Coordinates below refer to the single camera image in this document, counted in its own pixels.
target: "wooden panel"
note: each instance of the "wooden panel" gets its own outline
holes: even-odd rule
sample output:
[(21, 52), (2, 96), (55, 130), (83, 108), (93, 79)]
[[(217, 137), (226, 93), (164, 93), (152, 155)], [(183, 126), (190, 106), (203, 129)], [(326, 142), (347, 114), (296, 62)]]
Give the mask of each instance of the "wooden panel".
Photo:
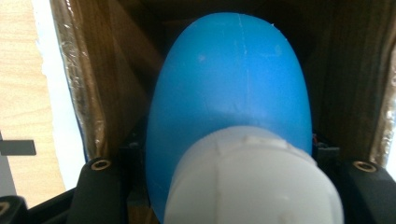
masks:
[(4, 139), (35, 140), (36, 156), (8, 157), (17, 193), (34, 206), (64, 192), (64, 184), (30, 0), (1, 1), (0, 34), (0, 130)]

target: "wooden board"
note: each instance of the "wooden board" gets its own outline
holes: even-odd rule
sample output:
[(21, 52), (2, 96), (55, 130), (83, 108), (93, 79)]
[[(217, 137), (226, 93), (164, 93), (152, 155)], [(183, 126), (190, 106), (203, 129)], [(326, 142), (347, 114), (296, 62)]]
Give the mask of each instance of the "wooden board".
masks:
[(35, 140), (36, 156), (8, 157), (17, 193), (29, 207), (64, 192), (36, 39), (31, 1), (1, 1), (0, 131), (5, 140)]

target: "brown cardboard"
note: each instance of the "brown cardboard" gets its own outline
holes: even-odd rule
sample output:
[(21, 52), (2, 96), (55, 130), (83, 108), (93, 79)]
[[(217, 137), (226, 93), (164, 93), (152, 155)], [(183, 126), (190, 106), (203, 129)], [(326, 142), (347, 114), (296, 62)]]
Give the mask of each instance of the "brown cardboard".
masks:
[(125, 134), (148, 113), (156, 77), (178, 34), (195, 19), (221, 11), (265, 19), (288, 38), (304, 71), (314, 128), (341, 147), (343, 158), (368, 160), (375, 132), (383, 132), (378, 123), (395, 41), (393, 0), (53, 0), (52, 5), (92, 158), (117, 154)]

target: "white cap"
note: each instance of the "white cap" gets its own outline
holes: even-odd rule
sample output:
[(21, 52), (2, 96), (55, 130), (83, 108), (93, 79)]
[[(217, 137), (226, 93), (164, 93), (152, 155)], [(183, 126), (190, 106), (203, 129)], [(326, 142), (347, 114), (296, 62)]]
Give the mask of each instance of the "white cap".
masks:
[(279, 136), (232, 127), (201, 139), (175, 171), (165, 224), (343, 223), (338, 193)]

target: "black bracket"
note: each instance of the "black bracket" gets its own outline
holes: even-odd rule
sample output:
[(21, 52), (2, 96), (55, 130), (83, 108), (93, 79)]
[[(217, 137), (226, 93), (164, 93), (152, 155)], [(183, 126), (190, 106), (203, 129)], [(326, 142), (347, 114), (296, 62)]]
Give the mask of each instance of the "black bracket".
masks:
[(33, 140), (3, 140), (0, 133), (1, 156), (35, 156), (35, 142)]

